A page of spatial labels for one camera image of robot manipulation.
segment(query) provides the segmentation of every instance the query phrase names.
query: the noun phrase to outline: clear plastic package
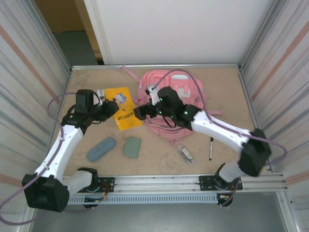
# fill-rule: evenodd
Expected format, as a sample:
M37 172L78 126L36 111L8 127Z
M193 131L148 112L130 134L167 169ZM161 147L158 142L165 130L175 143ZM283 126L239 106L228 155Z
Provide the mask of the clear plastic package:
M195 159L191 155L190 151L182 143L177 143L176 147L178 149L178 152L183 156L183 158L188 162L188 164L195 164Z

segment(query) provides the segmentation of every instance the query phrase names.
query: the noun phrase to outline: green eraser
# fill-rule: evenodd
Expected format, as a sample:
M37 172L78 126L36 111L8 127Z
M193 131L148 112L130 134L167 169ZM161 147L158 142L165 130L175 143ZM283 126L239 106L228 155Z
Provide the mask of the green eraser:
M132 158L138 158L140 152L141 139L134 137L127 137L124 155Z

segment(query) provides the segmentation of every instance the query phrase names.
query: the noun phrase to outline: yellow envelope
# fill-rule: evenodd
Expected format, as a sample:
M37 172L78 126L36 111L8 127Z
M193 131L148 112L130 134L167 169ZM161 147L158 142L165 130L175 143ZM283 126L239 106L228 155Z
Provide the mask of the yellow envelope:
M108 88L104 92L106 99L117 102L119 106L119 110L114 114L119 130L122 131L142 125L142 122L134 115L133 109L135 106L127 87Z

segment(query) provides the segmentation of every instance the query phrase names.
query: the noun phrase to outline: pink backpack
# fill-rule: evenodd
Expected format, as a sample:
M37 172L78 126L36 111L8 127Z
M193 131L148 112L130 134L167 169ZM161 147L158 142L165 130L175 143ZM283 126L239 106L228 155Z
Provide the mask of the pink backpack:
M140 80L131 70L127 67L122 66L121 69L125 70L130 74L136 81L140 83L138 90L138 99L133 99L137 105L147 104L150 100L150 96L146 94L145 89L151 85L156 84L160 78L169 72L169 70L152 70L148 71ZM199 88L202 90L203 98L206 100L206 94L204 87L196 78ZM170 73L164 81L159 84L159 89L171 86L175 91L177 91L179 97L184 104L192 104L199 108L203 108L201 96L198 93L197 87L193 80L184 72L176 71ZM222 111L209 111L211 115L222 115ZM181 128L181 127L171 127L174 125L173 121L169 118L163 118L162 116L157 116L154 118L147 117L145 121L149 129L161 137L167 138L168 142L173 145L179 142L179 139L188 136L193 133L193 131Z

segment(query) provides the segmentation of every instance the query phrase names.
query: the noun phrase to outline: black marker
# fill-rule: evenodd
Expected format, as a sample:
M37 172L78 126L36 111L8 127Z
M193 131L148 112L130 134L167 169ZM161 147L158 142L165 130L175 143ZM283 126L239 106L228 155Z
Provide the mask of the black marker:
M211 137L211 150L209 152L209 160L212 158L212 143L213 143L213 138Z

